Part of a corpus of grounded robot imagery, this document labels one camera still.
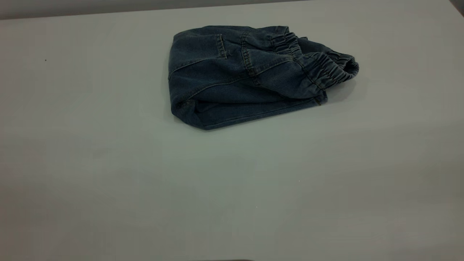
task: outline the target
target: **blue denim pants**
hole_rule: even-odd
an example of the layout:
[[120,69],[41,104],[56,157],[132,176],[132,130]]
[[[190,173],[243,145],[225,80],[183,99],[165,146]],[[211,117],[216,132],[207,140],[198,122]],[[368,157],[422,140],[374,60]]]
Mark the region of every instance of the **blue denim pants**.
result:
[[286,26],[207,26],[174,36],[171,111],[211,130],[321,105],[353,78],[354,57],[299,38]]

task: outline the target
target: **pocket stitching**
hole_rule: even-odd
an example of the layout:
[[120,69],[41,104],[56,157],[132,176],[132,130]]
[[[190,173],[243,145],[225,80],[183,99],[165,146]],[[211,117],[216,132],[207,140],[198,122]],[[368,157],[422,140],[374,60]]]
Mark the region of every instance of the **pocket stitching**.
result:
[[[226,49],[224,47],[224,40],[222,38],[222,34],[216,34],[216,41],[217,41],[217,51],[218,51],[218,55],[216,57],[216,59],[218,58],[222,58],[222,59],[225,59],[227,60],[227,55],[226,55]],[[199,62],[202,62],[202,61],[206,61],[206,60],[210,60],[210,59],[214,59],[214,58],[206,58],[206,59],[200,59],[200,60],[193,60],[193,61],[189,61],[187,63],[184,63],[184,64],[180,64],[178,65],[175,69],[172,70],[172,72],[169,74],[168,76],[168,80],[171,79],[173,73],[175,71],[178,71],[182,68],[185,68],[185,67],[188,67],[190,65],[193,65],[193,64],[196,64],[196,63],[199,63]]]

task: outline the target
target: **elastic waistband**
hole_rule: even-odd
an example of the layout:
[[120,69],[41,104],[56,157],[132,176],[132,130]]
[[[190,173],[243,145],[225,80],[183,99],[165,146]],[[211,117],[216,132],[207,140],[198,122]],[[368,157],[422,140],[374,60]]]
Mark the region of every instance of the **elastic waistband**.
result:
[[359,65],[354,57],[348,54],[335,52],[323,46],[324,52],[302,53],[298,37],[288,32],[271,38],[276,54],[290,55],[298,62],[307,76],[321,89],[347,81],[359,71]]

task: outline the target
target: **seam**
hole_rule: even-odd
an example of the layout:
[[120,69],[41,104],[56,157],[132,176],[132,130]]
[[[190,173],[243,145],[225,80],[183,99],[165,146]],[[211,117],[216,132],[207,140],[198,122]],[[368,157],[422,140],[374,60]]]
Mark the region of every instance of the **seam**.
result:
[[309,78],[309,76],[308,76],[307,72],[304,70],[304,67],[303,67],[302,64],[300,64],[300,63],[299,63],[298,61],[296,61],[296,60],[293,60],[293,61],[296,62],[297,64],[299,64],[299,65],[301,66],[301,70],[304,72],[304,75],[306,76],[306,78],[308,78],[308,80],[309,80],[310,82],[312,82],[312,83],[313,83],[314,85],[316,85],[319,89],[321,89],[322,91],[324,91],[323,88],[321,88],[317,83],[315,83],[313,80],[311,80],[311,78]]
[[276,53],[276,47],[274,46],[274,41],[273,41],[271,36],[269,36],[269,41],[271,42],[272,51],[274,52],[274,54],[277,54]]
[[185,99],[184,102],[187,102],[187,101],[188,101],[189,99],[191,99],[193,96],[199,94],[200,92],[202,92],[202,91],[204,91],[204,90],[206,90],[206,89],[208,89],[208,88],[211,88],[211,87],[214,87],[214,86],[218,86],[218,85],[229,85],[229,84],[233,84],[233,83],[235,83],[235,82],[238,82],[238,81],[241,81],[241,80],[245,80],[245,79],[249,79],[249,78],[251,78],[251,77],[240,78],[240,79],[236,79],[236,80],[233,80],[233,81],[227,82],[227,83],[220,83],[220,84],[214,84],[214,85],[207,86],[207,87],[205,87],[205,88],[202,88],[202,89],[198,90],[197,92],[195,92],[195,93],[192,94],[191,96],[189,96],[187,99]]
[[224,56],[224,59],[227,60],[226,48],[224,47],[224,39],[222,39],[222,34],[220,34],[218,38],[218,41],[221,43],[220,46],[222,47],[221,54]]
[[262,70],[262,71],[260,71],[260,72],[257,72],[257,73],[255,74],[255,76],[257,76],[257,75],[259,75],[259,74],[261,74],[261,73],[263,73],[263,72],[266,72],[266,71],[268,71],[268,70],[270,70],[270,69],[272,69],[272,68],[274,68],[274,67],[276,67],[276,66],[278,66],[278,65],[287,63],[287,62],[293,62],[293,60],[284,60],[284,61],[281,61],[280,63],[271,65],[271,66],[269,66],[268,68],[266,68],[266,69],[264,69],[264,70]]
[[[281,65],[281,64],[283,64],[283,63],[286,63],[286,62],[291,62],[291,60],[283,61],[283,62],[281,62],[281,63],[279,63],[279,64],[276,64],[276,65],[274,65],[274,66],[272,66],[272,67],[269,67],[269,68],[267,68],[266,70],[257,73],[256,76],[259,75],[259,74],[261,74],[261,73],[263,73],[263,72],[266,72],[266,71],[268,71],[268,70],[270,70],[270,69],[272,69],[272,68],[274,68],[274,67],[276,67],[276,66],[279,66],[279,65]],[[202,91],[204,91],[204,90],[206,90],[206,89],[208,89],[208,88],[211,88],[211,87],[214,87],[214,86],[219,86],[219,85],[229,85],[229,84],[233,84],[233,83],[236,83],[236,82],[238,82],[238,81],[245,80],[245,79],[250,79],[250,78],[253,78],[253,77],[251,77],[251,76],[243,77],[243,78],[231,80],[230,82],[220,83],[220,84],[213,84],[213,85],[210,85],[210,86],[201,88],[200,90],[196,91],[194,94],[192,94],[192,95],[190,95],[188,98],[186,98],[185,101],[180,102],[180,104],[183,104],[183,103],[187,102],[187,101],[188,101],[189,99],[191,99],[193,96],[199,94],[200,92],[202,92]],[[265,90],[268,90],[268,91],[271,91],[271,90],[269,90],[269,89],[267,89],[267,88],[263,88],[263,87],[259,87],[259,86],[257,86],[257,87],[258,87],[258,88],[265,89]]]
[[242,34],[242,37],[240,38],[241,44],[242,44],[242,58],[243,58],[243,63],[245,65],[245,69],[248,72],[248,75],[250,77],[254,77],[255,74],[253,72],[253,66],[251,65],[251,59],[250,59],[250,54],[248,53],[248,49],[245,47],[245,38],[248,36],[248,32],[244,32]]
[[188,67],[188,66],[190,66],[190,65],[194,65],[194,64],[196,64],[196,63],[199,63],[199,62],[202,62],[202,61],[206,61],[206,60],[210,60],[210,59],[211,59],[211,58],[201,59],[201,60],[198,60],[198,61],[189,62],[189,63],[187,63],[187,64],[185,64],[185,65],[181,65],[179,68],[173,70],[173,71],[169,74],[168,80],[171,79],[173,73],[175,73],[176,71],[178,71],[178,70],[180,70],[180,69],[183,69],[183,68],[185,68],[185,67]]
[[321,102],[316,97],[314,97],[314,100],[317,102],[317,104],[319,104],[319,106],[321,106]]
[[233,118],[233,119],[226,120],[226,121],[223,121],[223,122],[220,122],[220,123],[215,123],[215,124],[210,124],[210,125],[204,125],[204,127],[210,127],[210,126],[220,125],[220,124],[228,123],[228,122],[231,122],[231,121],[236,121],[236,120],[240,120],[240,119],[247,119],[247,118],[253,118],[253,117],[256,117],[256,116],[261,116],[261,115],[264,115],[264,114],[269,114],[269,113],[273,113],[273,112],[276,112],[276,111],[285,110],[285,109],[288,109],[288,108],[292,108],[292,107],[295,107],[295,106],[298,106],[298,105],[302,105],[302,104],[308,103],[308,102],[312,101],[313,99],[315,99],[315,97],[309,98],[309,100],[304,101],[304,102],[302,102],[302,103],[298,103],[298,104],[295,104],[295,105],[292,105],[292,106],[288,106],[288,107],[284,107],[284,108],[281,108],[281,109],[277,109],[277,110],[273,110],[273,111],[267,111],[267,112],[263,112],[263,113],[259,113],[259,114],[254,114],[254,115],[251,115],[251,116],[246,116],[246,117]]

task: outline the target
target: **jeans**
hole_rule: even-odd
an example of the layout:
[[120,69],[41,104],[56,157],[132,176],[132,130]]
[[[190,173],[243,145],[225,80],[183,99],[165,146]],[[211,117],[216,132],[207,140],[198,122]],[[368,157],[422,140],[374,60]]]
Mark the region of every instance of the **jeans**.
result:
[[286,26],[207,26],[174,36],[171,111],[211,130],[322,105],[353,78],[354,57],[299,38]]

